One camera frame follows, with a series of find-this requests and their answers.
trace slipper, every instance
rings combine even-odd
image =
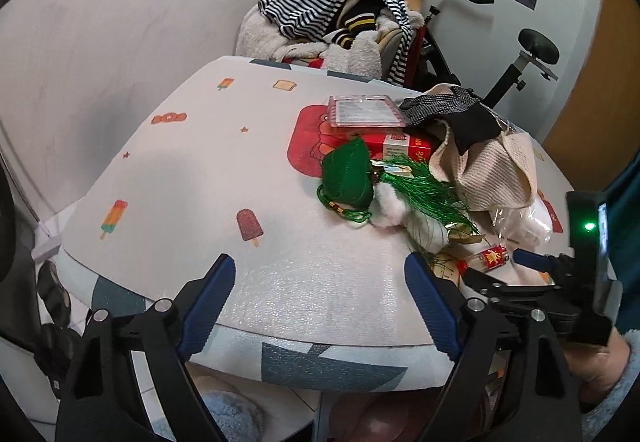
[[[69,292],[62,286],[52,261],[47,260],[42,264],[36,290],[53,323],[60,328],[68,327],[71,320],[71,299]]]

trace beige knit fabric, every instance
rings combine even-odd
[[[461,156],[446,122],[438,122],[431,132],[444,139],[431,155],[429,169],[436,179],[456,186],[470,211],[488,211],[495,205],[517,209],[533,203],[538,181],[527,133],[503,132],[472,145]]]

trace person's hand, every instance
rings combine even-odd
[[[631,352],[615,328],[607,346],[565,343],[563,348],[569,371],[583,381],[579,396],[587,404],[599,404],[606,398],[620,380]]]

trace screw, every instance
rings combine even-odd
[[[480,312],[484,310],[484,303],[482,303],[482,300],[478,299],[477,297],[472,297],[469,301],[467,301],[466,306],[469,308],[469,310],[473,310],[474,312]]]
[[[166,298],[160,299],[156,301],[156,303],[154,304],[154,308],[156,309],[156,312],[166,312],[171,308],[171,306],[172,306],[171,300]]]
[[[109,317],[108,311],[104,308],[101,308],[94,314],[94,321],[98,321],[98,323],[101,323],[102,321],[107,319],[107,317]]]
[[[534,308],[531,311],[531,317],[533,317],[533,319],[538,323],[540,323],[540,321],[544,321],[546,318],[545,313],[539,308]]]

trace white fleece blanket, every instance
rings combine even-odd
[[[325,70],[382,78],[378,42],[382,34],[398,28],[398,24],[388,17],[389,14],[381,14],[377,21],[378,29],[361,32],[353,40],[351,49],[346,50],[337,44],[298,43],[289,40],[278,31],[277,25],[273,25],[260,13],[256,5],[242,20],[235,54],[276,62],[282,62],[286,58],[322,57],[322,68]],[[409,11],[408,14],[414,28],[424,25],[424,18],[419,12]]]

